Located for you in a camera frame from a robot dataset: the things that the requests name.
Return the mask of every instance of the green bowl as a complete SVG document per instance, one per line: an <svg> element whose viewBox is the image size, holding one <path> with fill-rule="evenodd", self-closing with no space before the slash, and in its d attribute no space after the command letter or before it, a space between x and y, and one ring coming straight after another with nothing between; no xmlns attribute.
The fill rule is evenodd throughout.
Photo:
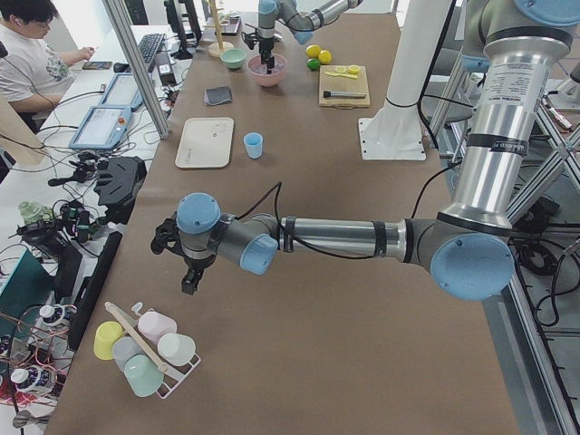
<svg viewBox="0 0 580 435"><path fill-rule="evenodd" d="M244 64L244 61L246 60L246 52L239 48L232 48L231 50L223 52L219 58L226 64L227 68L230 70L236 70Z"/></svg>

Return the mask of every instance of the yellow cup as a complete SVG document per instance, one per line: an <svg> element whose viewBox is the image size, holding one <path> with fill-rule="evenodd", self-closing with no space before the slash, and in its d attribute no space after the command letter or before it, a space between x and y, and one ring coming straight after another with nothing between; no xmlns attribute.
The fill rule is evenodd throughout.
<svg viewBox="0 0 580 435"><path fill-rule="evenodd" d="M101 360L112 360L112 346L123 336L123 328L118 322L105 322L97 328L92 351Z"/></svg>

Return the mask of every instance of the computer mouse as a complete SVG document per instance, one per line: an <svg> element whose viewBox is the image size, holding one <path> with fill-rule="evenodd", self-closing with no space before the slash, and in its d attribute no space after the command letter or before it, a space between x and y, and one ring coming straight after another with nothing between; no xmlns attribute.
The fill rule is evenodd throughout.
<svg viewBox="0 0 580 435"><path fill-rule="evenodd" d="M128 63L121 63L121 62L116 62L112 66L112 70L115 73L124 73L125 71L127 71L128 68L129 68L129 64Z"/></svg>

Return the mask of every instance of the person's arm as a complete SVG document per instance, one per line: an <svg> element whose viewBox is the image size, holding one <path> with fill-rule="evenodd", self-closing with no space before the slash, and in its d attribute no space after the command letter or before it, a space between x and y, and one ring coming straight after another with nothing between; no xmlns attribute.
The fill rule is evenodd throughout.
<svg viewBox="0 0 580 435"><path fill-rule="evenodd" d="M79 61L88 61L94 54L94 48L83 47L80 50L74 50L72 52L58 53L64 63L71 66Z"/></svg>
<svg viewBox="0 0 580 435"><path fill-rule="evenodd" d="M23 100L10 101L9 104L18 113L51 111L56 107L62 97L62 94L44 95L41 97L36 93L28 98L24 98Z"/></svg>

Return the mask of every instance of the person's hand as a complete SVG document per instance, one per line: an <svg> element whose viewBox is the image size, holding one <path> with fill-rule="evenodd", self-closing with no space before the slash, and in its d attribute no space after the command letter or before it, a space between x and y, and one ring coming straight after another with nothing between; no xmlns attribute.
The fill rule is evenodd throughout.
<svg viewBox="0 0 580 435"><path fill-rule="evenodd" d="M88 61L92 58L92 55L94 54L94 48L83 47L81 50L79 50L79 54L81 56L81 60Z"/></svg>

